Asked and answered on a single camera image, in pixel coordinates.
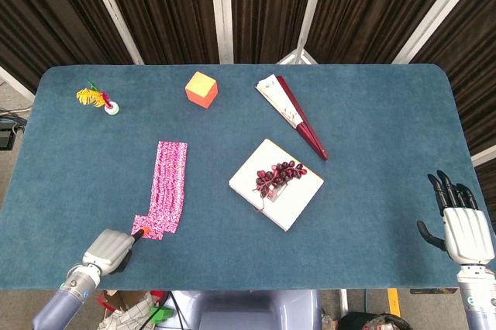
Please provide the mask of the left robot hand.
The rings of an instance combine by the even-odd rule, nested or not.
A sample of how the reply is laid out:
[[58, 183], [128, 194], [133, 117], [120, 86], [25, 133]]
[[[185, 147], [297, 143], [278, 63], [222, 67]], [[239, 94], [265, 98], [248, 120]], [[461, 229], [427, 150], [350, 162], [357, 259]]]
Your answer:
[[139, 229], [128, 235], [124, 232], [105, 229], [84, 253], [82, 263], [96, 266], [100, 276], [113, 274], [119, 267], [127, 264], [133, 245], [148, 234], [149, 228]]

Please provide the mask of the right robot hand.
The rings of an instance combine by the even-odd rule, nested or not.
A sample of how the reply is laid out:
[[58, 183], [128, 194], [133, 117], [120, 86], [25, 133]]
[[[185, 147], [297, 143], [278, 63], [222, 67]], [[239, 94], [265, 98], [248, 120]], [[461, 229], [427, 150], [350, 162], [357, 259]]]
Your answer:
[[467, 186], [454, 184], [441, 170], [429, 174], [443, 222], [444, 237], [436, 237], [423, 221], [416, 222], [421, 237], [447, 253], [461, 266], [485, 266], [495, 258], [489, 224]]

